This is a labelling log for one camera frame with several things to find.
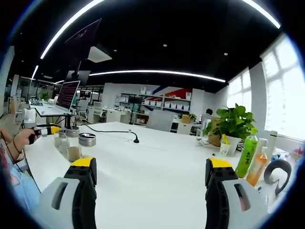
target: green tea bottle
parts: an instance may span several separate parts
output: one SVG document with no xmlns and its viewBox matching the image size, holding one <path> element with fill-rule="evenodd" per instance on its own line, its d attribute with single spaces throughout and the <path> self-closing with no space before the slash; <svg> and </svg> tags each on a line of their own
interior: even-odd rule
<svg viewBox="0 0 305 229">
<path fill-rule="evenodd" d="M 257 145 L 257 137 L 255 135 L 256 133 L 257 129 L 252 128 L 251 135 L 247 137 L 246 142 L 244 144 L 244 150 L 235 170 L 235 173 L 239 178 L 243 178 L 244 176 L 246 176 L 248 168 L 251 164 Z"/>
</svg>

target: window blind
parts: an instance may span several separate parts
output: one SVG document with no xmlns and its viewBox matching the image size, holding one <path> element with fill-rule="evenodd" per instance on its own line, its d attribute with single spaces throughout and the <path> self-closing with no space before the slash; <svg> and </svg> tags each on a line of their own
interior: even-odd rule
<svg viewBox="0 0 305 229">
<path fill-rule="evenodd" d="M 244 106 L 247 112 L 251 112 L 252 94 L 249 69 L 229 82 L 227 106 L 235 107 L 235 103 Z"/>
<path fill-rule="evenodd" d="M 266 130 L 305 140 L 305 82 L 295 49 L 280 37 L 262 55 L 267 87 Z"/>
</svg>

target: person's arm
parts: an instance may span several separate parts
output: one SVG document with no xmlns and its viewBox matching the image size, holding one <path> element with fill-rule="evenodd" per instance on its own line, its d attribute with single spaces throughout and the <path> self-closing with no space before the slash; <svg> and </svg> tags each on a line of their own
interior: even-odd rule
<svg viewBox="0 0 305 229">
<path fill-rule="evenodd" d="M 0 138 L 4 138 L 4 141 L 6 141 L 7 143 L 11 143 L 12 140 L 13 140 L 13 137 L 7 132 L 7 130 L 0 126 L 0 131 L 1 131 L 1 134 L 0 134 Z"/>
<path fill-rule="evenodd" d="M 8 150 L 10 151 L 11 157 L 14 162 L 17 161 L 17 158 L 19 157 L 19 154 L 21 153 L 24 146 L 30 144 L 29 136 L 31 134 L 35 134 L 32 129 L 23 129 L 14 137 L 12 142 L 8 144 Z"/>
</svg>

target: laptop screen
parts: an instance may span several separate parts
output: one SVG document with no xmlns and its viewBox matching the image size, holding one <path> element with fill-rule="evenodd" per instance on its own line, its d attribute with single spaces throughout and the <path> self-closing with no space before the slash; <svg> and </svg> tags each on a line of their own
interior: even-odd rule
<svg viewBox="0 0 305 229">
<path fill-rule="evenodd" d="M 65 108 L 69 112 L 79 84 L 80 81 L 63 83 L 56 105 Z"/>
</svg>

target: black ceiling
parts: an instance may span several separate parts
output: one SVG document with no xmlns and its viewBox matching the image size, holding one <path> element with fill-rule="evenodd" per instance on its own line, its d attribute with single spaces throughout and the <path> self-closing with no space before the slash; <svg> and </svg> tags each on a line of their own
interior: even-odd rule
<svg viewBox="0 0 305 229">
<path fill-rule="evenodd" d="M 69 66 L 60 60 L 63 43 L 101 18 L 97 42 L 112 60 L 85 60 L 81 70 L 169 70 L 230 80 L 281 33 L 270 21 L 240 0 L 105 0 L 79 18 L 40 61 L 56 31 L 90 0 L 44 0 L 16 30 L 16 57 L 11 74 L 64 80 Z M 215 93 L 224 83 L 168 74 L 129 73 L 91 76 L 88 85 L 146 83 L 204 89 Z"/>
</svg>

